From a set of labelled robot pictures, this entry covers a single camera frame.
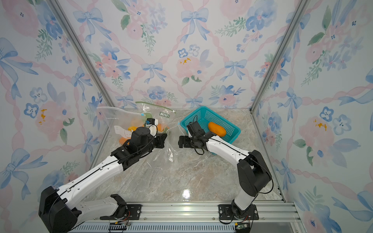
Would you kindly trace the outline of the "clear zip-top bag green print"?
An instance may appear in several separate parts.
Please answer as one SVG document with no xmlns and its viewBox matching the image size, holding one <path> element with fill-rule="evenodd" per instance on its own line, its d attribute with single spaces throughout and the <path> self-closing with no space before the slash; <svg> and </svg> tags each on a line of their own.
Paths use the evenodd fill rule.
<svg viewBox="0 0 373 233">
<path fill-rule="evenodd" d="M 175 110 L 147 102 L 136 102 L 136 105 L 146 115 L 146 118 L 157 120 L 159 133 L 166 133 L 169 129 L 177 126 Z"/>
</svg>

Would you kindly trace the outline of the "orange mango basket back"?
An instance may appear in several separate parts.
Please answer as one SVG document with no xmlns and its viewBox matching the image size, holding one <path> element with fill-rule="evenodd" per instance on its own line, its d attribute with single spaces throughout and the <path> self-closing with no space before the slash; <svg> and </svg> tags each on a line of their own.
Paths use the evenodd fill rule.
<svg viewBox="0 0 373 233">
<path fill-rule="evenodd" d="M 212 133 L 216 134 L 219 137 L 225 137 L 226 136 L 226 130 L 222 126 L 220 126 L 216 123 L 210 122 L 208 124 L 208 129 Z"/>
</svg>

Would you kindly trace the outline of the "clear plastic bag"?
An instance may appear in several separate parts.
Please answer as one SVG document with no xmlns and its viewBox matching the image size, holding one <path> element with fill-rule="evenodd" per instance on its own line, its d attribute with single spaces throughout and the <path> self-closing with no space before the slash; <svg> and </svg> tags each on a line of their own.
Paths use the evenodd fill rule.
<svg viewBox="0 0 373 233">
<path fill-rule="evenodd" d="M 130 139 L 132 132 L 144 126 L 146 116 L 141 113 L 128 112 L 116 107 L 98 107 L 98 113 L 104 117 L 110 134 L 121 145 Z"/>
<path fill-rule="evenodd" d="M 155 149 L 150 155 L 144 158 L 141 167 L 150 171 L 166 171 L 180 163 L 183 155 L 179 148 L 178 141 L 180 136 L 184 136 L 180 125 L 172 127 L 166 131 L 167 138 L 163 149 Z"/>
</svg>

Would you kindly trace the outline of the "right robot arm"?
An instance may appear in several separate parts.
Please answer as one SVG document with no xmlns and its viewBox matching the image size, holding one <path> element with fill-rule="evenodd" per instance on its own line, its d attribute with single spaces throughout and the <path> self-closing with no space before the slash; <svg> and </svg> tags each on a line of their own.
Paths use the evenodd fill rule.
<svg viewBox="0 0 373 233">
<path fill-rule="evenodd" d="M 205 132 L 197 121 L 187 125 L 187 131 L 187 136 L 179 137 L 180 148 L 209 151 L 236 167 L 241 189 L 231 202 L 231 209 L 237 219 L 249 217 L 258 194 L 268 183 L 274 184 L 262 154 L 257 150 L 240 149 L 212 131 Z"/>
</svg>

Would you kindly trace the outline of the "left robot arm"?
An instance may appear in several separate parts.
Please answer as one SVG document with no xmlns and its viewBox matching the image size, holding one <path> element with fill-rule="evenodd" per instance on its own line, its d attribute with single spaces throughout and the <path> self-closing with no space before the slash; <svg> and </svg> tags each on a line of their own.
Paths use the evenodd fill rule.
<svg viewBox="0 0 373 233">
<path fill-rule="evenodd" d="M 97 201 L 83 199 L 110 178 L 126 171 L 154 149 L 165 146 L 167 134 L 138 127 L 131 138 L 115 149 L 99 165 L 58 188 L 49 186 L 40 195 L 38 215 L 50 233 L 67 233 L 95 218 L 126 219 L 129 210 L 118 194 Z"/>
</svg>

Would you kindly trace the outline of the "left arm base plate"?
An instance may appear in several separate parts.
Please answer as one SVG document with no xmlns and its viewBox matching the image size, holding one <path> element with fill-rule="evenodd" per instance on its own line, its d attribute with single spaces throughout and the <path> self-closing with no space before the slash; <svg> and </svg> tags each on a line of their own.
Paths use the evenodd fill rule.
<svg viewBox="0 0 373 233">
<path fill-rule="evenodd" d="M 127 204 L 117 208 L 111 216 L 102 216 L 100 220 L 139 220 L 141 214 L 141 204 Z"/>
</svg>

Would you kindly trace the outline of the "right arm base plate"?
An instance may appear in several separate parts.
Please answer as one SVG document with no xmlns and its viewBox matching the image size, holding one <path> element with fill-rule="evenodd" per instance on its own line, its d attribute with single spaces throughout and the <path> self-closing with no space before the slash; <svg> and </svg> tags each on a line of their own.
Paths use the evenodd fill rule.
<svg viewBox="0 0 373 233">
<path fill-rule="evenodd" d="M 220 220 L 259 220 L 257 208 L 251 204 L 247 209 L 241 210 L 232 204 L 218 205 L 219 219 Z"/>
</svg>

